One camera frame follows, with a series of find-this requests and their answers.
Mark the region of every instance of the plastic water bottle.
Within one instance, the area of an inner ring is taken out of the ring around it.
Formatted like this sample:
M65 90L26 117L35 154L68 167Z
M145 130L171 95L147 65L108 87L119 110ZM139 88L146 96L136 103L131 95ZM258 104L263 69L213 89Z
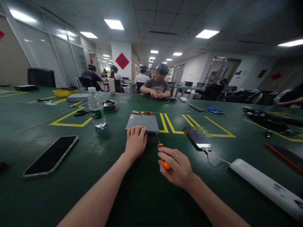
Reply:
M91 111L92 120L95 127L102 128L106 125L104 108L100 96L96 93L96 88L89 87L88 108Z

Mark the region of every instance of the person in white shirt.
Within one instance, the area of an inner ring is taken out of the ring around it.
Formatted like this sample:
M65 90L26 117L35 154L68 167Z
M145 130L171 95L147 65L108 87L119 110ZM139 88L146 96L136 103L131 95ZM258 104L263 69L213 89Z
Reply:
M149 80L149 77L145 75L145 73L146 73L146 66L141 66L140 74L137 75L135 78L135 84L137 84L137 82L145 83L147 80Z

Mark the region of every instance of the hand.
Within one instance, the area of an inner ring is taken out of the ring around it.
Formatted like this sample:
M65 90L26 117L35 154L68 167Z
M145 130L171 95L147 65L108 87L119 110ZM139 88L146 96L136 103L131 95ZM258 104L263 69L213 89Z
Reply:
M163 92L157 94L157 98L164 98L164 97L167 97L167 94L165 94Z
M157 92L155 90L150 89L150 93L153 98L157 98Z
M187 191L190 190L198 176L193 173L188 157L177 149L173 150L163 147L158 150L158 156L165 160L173 169L172 171L165 169L161 160L159 160L160 172L175 186Z
M135 161L145 149L147 141L147 135L144 135L145 131L146 127L142 125L137 125L127 130L127 142L124 153L131 161Z

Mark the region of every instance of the black smartphone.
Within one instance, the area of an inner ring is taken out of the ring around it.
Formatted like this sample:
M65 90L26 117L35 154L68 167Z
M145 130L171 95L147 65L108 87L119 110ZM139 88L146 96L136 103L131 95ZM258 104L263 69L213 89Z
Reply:
M292 165L300 173L303 173L303 159L301 157L297 156L295 153L291 152L285 147L281 147L270 143L266 143L265 146L267 146L270 150L272 150L281 158L283 158L286 162Z
M77 136L58 138L30 167L28 167L23 173L23 177L41 176L54 172L77 141Z
M195 105L189 105L190 107L194 108L195 110L199 111L199 112L205 112L204 109L198 107L198 106L195 106Z

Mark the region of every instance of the screwdriver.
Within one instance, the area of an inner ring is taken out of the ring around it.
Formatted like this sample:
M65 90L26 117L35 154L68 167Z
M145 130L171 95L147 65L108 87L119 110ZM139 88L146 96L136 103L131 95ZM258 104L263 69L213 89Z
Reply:
M164 145L163 145L162 143L160 143L160 140L159 140L159 137L158 137L158 136L157 136L157 138L158 138L158 141L159 141L158 148L159 148L159 147L164 147ZM165 169L170 169L169 164L166 163L163 159L161 159L161 162L162 162L162 164L163 164L163 166L164 166Z

